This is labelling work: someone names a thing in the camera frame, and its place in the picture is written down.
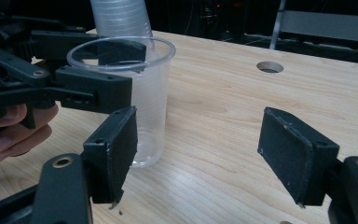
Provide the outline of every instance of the light wood tabletop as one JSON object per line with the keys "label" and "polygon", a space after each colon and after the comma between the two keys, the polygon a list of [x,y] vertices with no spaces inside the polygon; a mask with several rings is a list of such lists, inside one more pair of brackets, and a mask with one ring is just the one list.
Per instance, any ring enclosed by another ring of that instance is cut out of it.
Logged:
{"label": "light wood tabletop", "polygon": [[[358,63],[155,32],[176,46],[169,78],[165,149],[131,168],[120,204],[92,206],[94,223],[327,223],[324,206],[296,205],[257,153],[264,108],[294,114],[358,156]],[[283,67],[276,74],[261,62]],[[61,108],[53,135],[0,163],[0,200],[37,184],[48,159],[81,153],[101,122]]]}

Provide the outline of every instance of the cup rim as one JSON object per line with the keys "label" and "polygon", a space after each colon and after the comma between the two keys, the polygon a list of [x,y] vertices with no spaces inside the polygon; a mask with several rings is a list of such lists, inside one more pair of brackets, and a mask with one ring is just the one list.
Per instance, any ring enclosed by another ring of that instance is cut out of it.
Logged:
{"label": "cup rim", "polygon": [[[113,65],[113,66],[106,66],[106,65],[93,65],[93,64],[86,64],[79,62],[75,59],[73,59],[72,55],[75,51],[84,48],[88,45],[95,44],[98,42],[106,41],[106,40],[116,40],[116,39],[149,39],[153,41],[159,41],[167,46],[170,47],[170,51],[165,54],[163,57],[160,57],[156,60],[150,61],[150,62],[143,62],[143,63],[133,63],[133,64],[123,64],[123,65]],[[112,72],[112,71],[128,71],[128,70],[138,70],[138,69],[145,69],[147,67],[152,67],[156,65],[160,65],[162,63],[167,62],[176,53],[176,47],[173,43],[171,43],[168,40],[159,38],[159,37],[153,37],[153,36],[115,36],[115,37],[101,37],[99,39],[91,40],[89,42],[83,43],[81,45],[78,45],[74,47],[73,49],[69,50],[69,52],[66,54],[66,60],[69,64],[71,64],[74,67],[88,69],[88,70],[99,70],[99,71],[105,71],[105,72]]]}

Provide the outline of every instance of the dark background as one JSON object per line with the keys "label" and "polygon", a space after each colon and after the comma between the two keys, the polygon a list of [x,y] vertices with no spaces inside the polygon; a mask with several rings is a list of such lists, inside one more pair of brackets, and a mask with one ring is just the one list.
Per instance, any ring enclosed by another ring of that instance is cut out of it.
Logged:
{"label": "dark background", "polygon": [[[280,0],[145,0],[145,3],[153,30],[267,48]],[[286,9],[358,15],[358,0],[287,0]],[[87,30],[95,27],[90,0],[0,0],[0,11],[56,19]],[[292,34],[281,34],[280,38],[293,41],[279,42],[279,50],[358,63],[358,42]],[[320,44],[347,49],[325,49]]]}

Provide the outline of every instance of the black mechanical bracket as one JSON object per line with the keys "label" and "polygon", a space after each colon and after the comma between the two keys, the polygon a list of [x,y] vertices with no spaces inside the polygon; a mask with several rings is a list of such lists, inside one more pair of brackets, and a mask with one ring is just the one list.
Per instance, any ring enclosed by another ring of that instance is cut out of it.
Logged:
{"label": "black mechanical bracket", "polygon": [[264,111],[258,152],[301,207],[332,199],[331,223],[358,223],[358,157],[337,159],[339,146],[285,111]]}
{"label": "black mechanical bracket", "polygon": [[[56,101],[63,107],[106,114],[130,106],[131,78],[66,66],[70,49],[97,38],[81,27],[65,26],[59,21],[0,13],[0,118],[7,107],[27,104],[22,124],[32,129],[32,108],[50,108]],[[145,61],[145,45],[112,46],[100,46],[84,54],[89,59],[103,54],[104,62],[109,64],[128,62],[129,55],[136,62]],[[33,57],[43,62],[32,64]]]}
{"label": "black mechanical bracket", "polygon": [[136,110],[112,113],[84,143],[43,166],[39,184],[0,201],[0,223],[92,223],[94,203],[120,202],[137,148]]}

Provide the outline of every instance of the black cable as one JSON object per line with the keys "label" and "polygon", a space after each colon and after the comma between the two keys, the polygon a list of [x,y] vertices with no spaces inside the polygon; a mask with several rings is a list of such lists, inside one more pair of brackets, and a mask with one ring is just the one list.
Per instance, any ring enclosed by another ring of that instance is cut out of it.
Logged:
{"label": "black cable", "polygon": [[322,12],[325,8],[325,6],[327,5],[327,2],[329,2],[329,0],[321,0],[319,1],[317,4],[314,5],[313,8],[310,9],[310,12],[314,12],[316,11],[316,9],[324,2],[324,5],[322,6],[322,9],[319,10],[319,12]]}
{"label": "black cable", "polygon": [[258,40],[252,40],[250,42],[244,43],[243,45],[251,46],[251,44],[254,44],[254,43],[269,43],[269,42],[271,42],[270,38],[266,37],[266,38],[260,38]]}
{"label": "black cable", "polygon": [[325,1],[324,6],[321,8],[321,12],[324,12],[324,8],[327,6],[328,2],[330,2],[330,0]]}
{"label": "black cable", "polygon": [[296,50],[296,48],[298,46],[306,47],[307,49],[310,49],[313,52],[315,52],[316,53],[315,56],[321,56],[321,57],[324,57],[324,58],[329,58],[329,59],[334,59],[334,60],[349,61],[349,62],[353,62],[353,63],[358,63],[358,60],[351,59],[351,57],[358,55],[358,50],[356,50],[355,52],[352,52],[350,54],[335,56],[335,55],[332,55],[332,54],[329,54],[329,53],[325,52],[324,50],[317,49],[317,47],[313,47],[313,46],[311,46],[309,44],[306,44],[306,43],[292,42],[291,41],[291,42],[286,42],[286,43],[278,42],[277,45],[280,45],[280,48],[282,48],[282,49],[287,49],[287,51],[294,52],[294,53],[296,53],[298,51],[298,50]]}
{"label": "black cable", "polygon": [[188,18],[187,27],[185,29],[184,35],[187,34],[188,28],[190,27],[191,20],[193,18],[193,11],[194,11],[194,0],[191,0],[191,11],[190,11],[190,17]]}
{"label": "black cable", "polygon": [[170,0],[165,1],[167,3],[167,17],[168,17],[168,32],[171,33],[171,12],[170,12]]}

